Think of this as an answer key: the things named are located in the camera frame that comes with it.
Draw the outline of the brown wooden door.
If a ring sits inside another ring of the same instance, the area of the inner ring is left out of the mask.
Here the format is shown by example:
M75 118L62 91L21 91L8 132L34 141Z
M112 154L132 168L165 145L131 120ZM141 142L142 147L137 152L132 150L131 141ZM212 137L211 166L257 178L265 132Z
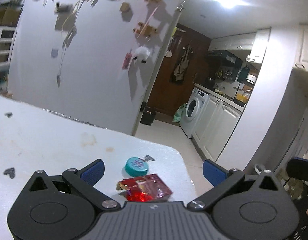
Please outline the brown wooden door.
M187 103L194 83L200 76L209 74L206 55L210 43L210 38L177 24L147 106L159 113L174 115L179 106Z

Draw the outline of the white drawer cabinet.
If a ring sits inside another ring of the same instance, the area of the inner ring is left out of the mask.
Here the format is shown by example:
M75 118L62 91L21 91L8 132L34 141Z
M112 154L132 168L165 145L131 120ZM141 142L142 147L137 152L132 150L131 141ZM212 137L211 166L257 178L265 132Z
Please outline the white drawer cabinet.
M0 4L0 68L10 64L20 12L18 5L9 2Z

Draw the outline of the white kitchen cabinets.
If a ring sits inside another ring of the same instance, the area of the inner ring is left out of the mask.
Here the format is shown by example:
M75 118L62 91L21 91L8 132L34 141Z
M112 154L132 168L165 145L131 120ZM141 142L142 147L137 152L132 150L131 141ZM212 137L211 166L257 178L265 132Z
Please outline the white kitchen cabinets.
M207 159L220 157L238 125L259 76L270 33L270 29L260 29L211 41L209 51L228 50L243 63L240 68L227 67L217 58L206 57L211 80L199 89L209 94L209 100L192 137Z

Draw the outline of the teal bottle cap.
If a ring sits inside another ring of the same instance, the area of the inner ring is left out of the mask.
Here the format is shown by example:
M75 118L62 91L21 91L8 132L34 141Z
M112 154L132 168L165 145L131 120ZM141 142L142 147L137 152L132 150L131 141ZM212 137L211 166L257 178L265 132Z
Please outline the teal bottle cap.
M123 176L140 177L148 174L148 163L139 157L130 157L122 168Z

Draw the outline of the white plush toy magnet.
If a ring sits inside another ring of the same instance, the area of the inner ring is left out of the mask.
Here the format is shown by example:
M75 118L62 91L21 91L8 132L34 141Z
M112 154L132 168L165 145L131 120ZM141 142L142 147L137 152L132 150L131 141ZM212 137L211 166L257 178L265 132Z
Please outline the white plush toy magnet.
M151 52L149 48L147 48L146 46L141 46L135 50L132 56L132 59L140 63L146 63L150 55L151 55Z

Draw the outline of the black range hood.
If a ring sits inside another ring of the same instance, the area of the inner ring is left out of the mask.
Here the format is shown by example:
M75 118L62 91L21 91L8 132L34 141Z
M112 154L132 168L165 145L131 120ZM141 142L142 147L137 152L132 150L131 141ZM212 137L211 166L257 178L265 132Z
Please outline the black range hood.
M221 61L222 66L240 68L243 61L228 50L211 50L208 51L207 57L217 58Z

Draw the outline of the green plastic bag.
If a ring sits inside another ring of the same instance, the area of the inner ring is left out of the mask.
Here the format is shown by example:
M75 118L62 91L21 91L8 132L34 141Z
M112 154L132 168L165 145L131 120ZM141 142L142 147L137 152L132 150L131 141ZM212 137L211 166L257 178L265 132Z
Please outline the green plastic bag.
M187 103L184 103L181 106L179 106L179 108L177 109L177 111L173 115L173 120L172 120L173 123L180 122L181 117L186 110L186 107L187 107Z

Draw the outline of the pink card magnet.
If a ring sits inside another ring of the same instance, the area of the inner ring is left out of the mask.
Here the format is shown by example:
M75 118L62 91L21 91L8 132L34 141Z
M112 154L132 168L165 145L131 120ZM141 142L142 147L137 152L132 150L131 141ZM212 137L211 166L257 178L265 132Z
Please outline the pink card magnet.
M127 53L123 61L123 66L122 66L123 70L127 70L129 68L131 59L132 59L132 53Z

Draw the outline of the white washing machine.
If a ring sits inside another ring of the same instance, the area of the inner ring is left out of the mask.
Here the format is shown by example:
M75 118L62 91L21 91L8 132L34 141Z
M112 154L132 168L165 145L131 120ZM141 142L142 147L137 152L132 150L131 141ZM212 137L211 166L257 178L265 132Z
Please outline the white washing machine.
M179 122L181 129L189 139L192 138L194 129L198 124L200 116L204 110L205 103L208 102L208 100L209 94L198 89L197 87L194 87Z

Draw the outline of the dark red cigarette box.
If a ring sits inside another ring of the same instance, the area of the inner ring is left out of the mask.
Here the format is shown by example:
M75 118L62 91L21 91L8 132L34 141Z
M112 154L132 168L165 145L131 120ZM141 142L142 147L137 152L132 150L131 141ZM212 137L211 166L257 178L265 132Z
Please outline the dark red cigarette box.
M123 190L129 202L166 202L172 195L171 189L156 173L121 180L116 189Z

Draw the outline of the black floor bin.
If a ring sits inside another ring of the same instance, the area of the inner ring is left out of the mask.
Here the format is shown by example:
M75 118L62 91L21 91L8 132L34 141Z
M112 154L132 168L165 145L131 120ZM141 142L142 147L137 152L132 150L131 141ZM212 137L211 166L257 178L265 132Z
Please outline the black floor bin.
M155 109L149 106L146 106L143 109L143 114L142 114L142 118L140 120L141 124L147 125L147 126L151 126L151 124L153 123L154 119L155 119Z

